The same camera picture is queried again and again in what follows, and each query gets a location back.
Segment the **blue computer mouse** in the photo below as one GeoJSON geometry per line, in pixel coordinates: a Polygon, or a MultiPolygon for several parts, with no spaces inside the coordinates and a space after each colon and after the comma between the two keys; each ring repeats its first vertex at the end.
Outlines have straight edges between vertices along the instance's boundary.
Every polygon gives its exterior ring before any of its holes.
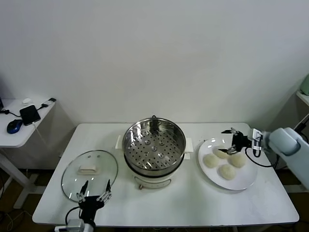
{"type": "Polygon", "coordinates": [[[15,134],[16,132],[19,131],[22,124],[23,124],[23,120],[15,119],[12,122],[9,122],[8,127],[6,128],[6,131],[9,134],[15,134]]]}

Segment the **cable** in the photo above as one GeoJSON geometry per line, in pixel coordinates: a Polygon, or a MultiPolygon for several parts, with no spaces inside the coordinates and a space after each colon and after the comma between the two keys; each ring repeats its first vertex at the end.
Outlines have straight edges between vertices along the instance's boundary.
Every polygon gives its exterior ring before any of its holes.
{"type": "Polygon", "coordinates": [[[255,163],[256,165],[259,165],[259,166],[264,167],[264,168],[272,168],[272,167],[275,167],[275,166],[278,165],[279,158],[280,158],[279,155],[277,155],[276,162],[275,162],[274,164],[271,164],[271,165],[263,165],[263,164],[260,164],[260,163],[255,162],[255,161],[248,155],[247,150],[248,150],[248,147],[245,149],[245,154],[246,154],[247,157],[248,157],[253,163],[255,163]]]}
{"type": "Polygon", "coordinates": [[[301,124],[308,116],[309,116],[309,113],[306,116],[304,116],[303,119],[299,121],[299,123],[296,124],[296,126],[293,128],[293,130],[295,130],[299,126],[299,124],[301,124]]]}
{"type": "Polygon", "coordinates": [[[308,137],[302,132],[299,133],[300,136],[304,137],[304,140],[308,143],[308,137]]]}
{"type": "Polygon", "coordinates": [[[14,113],[12,113],[12,112],[9,112],[9,114],[14,115],[15,117],[21,117],[21,115],[16,115],[16,114],[14,114],[14,113]]]}
{"type": "Polygon", "coordinates": [[[19,227],[19,226],[21,225],[22,221],[23,221],[24,218],[25,218],[25,214],[28,214],[30,217],[32,217],[32,214],[30,214],[29,212],[27,212],[27,211],[24,210],[24,209],[13,209],[12,211],[10,211],[10,212],[8,212],[8,213],[2,212],[2,211],[0,211],[0,212],[3,214],[3,216],[0,217],[0,223],[4,220],[5,217],[8,217],[9,220],[10,220],[9,224],[8,224],[7,227],[6,227],[6,229],[7,229],[8,232],[12,232],[12,231],[16,230],[17,227],[19,227]],[[20,214],[18,214],[16,217],[12,218],[12,217],[10,216],[10,213],[12,213],[12,212],[14,212],[14,211],[16,211],[16,210],[22,210],[22,212],[21,212],[20,214]],[[23,215],[22,219],[20,220],[20,222],[18,223],[18,225],[14,227],[14,221],[17,220],[21,215],[23,215]]]}
{"type": "Polygon", "coordinates": [[[259,158],[261,156],[261,150],[259,150],[259,154],[256,154],[256,150],[252,150],[254,157],[259,158]]]}
{"type": "Polygon", "coordinates": [[[74,207],[74,208],[70,209],[70,210],[67,212],[66,218],[65,218],[66,225],[68,225],[68,216],[69,216],[70,212],[72,212],[73,210],[78,209],[78,208],[79,208],[79,206],[74,207]]]}
{"type": "Polygon", "coordinates": [[[10,110],[0,110],[0,114],[5,114],[5,115],[11,114],[11,115],[14,115],[15,117],[21,117],[20,115],[16,115],[10,112],[10,110]]]}

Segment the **black cable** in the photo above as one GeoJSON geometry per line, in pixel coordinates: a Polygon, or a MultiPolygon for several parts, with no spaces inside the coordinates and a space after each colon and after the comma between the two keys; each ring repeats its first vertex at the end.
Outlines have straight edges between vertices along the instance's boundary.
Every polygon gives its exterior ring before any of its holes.
{"type": "Polygon", "coordinates": [[[18,116],[16,114],[12,113],[12,112],[9,112],[9,114],[14,115],[15,117],[21,117],[21,115],[18,116]]]}
{"type": "Polygon", "coordinates": [[[304,140],[308,143],[308,137],[307,137],[305,134],[303,134],[302,132],[300,132],[299,135],[300,135],[300,136],[303,136],[303,137],[305,138],[304,140]]]}
{"type": "Polygon", "coordinates": [[[261,150],[259,150],[259,154],[256,154],[256,150],[252,150],[254,157],[259,158],[261,156],[261,150]]]}
{"type": "Polygon", "coordinates": [[[66,225],[68,224],[68,216],[69,216],[70,212],[72,212],[73,210],[78,209],[78,208],[79,208],[79,206],[74,207],[74,208],[70,209],[70,210],[67,212],[66,218],[65,218],[66,225]]]}
{"type": "Polygon", "coordinates": [[[271,165],[263,165],[263,164],[260,164],[260,163],[257,163],[255,162],[247,153],[247,150],[248,150],[248,147],[245,149],[245,154],[247,155],[247,157],[253,162],[255,163],[256,165],[259,165],[261,167],[264,167],[264,168],[272,168],[272,167],[275,167],[278,165],[278,162],[279,162],[279,155],[277,155],[277,158],[276,158],[276,162],[274,164],[271,164],[271,165]]]}

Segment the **white wall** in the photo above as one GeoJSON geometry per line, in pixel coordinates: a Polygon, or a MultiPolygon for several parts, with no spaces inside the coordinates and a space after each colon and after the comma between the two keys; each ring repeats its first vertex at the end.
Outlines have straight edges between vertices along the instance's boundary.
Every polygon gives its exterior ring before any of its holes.
{"type": "Polygon", "coordinates": [[[309,73],[308,9],[307,0],[3,0],[5,95],[54,96],[75,123],[156,114],[266,128],[309,73]]]}

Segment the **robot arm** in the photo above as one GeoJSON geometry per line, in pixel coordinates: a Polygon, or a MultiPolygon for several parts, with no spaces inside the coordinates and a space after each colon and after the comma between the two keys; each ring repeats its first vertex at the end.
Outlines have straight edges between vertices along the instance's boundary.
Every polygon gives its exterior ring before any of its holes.
{"type": "Polygon", "coordinates": [[[222,133],[233,134],[232,146],[225,150],[226,153],[235,154],[243,147],[250,147],[253,152],[270,149],[287,163],[293,174],[309,189],[309,144],[293,129],[279,128],[273,132],[251,129],[248,136],[233,128],[222,133]]]}

